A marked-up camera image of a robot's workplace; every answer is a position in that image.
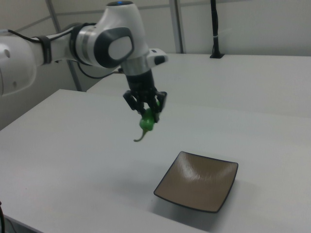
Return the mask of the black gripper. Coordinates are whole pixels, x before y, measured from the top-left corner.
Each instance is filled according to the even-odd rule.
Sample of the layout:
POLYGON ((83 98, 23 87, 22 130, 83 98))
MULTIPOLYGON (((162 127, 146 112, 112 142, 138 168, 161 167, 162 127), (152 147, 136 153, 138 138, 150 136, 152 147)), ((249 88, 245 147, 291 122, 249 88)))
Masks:
POLYGON ((154 123, 158 123, 159 116, 165 107, 167 92, 156 91, 151 70, 139 75, 126 75, 130 90, 127 90, 123 98, 133 111, 141 116, 146 112, 154 123))

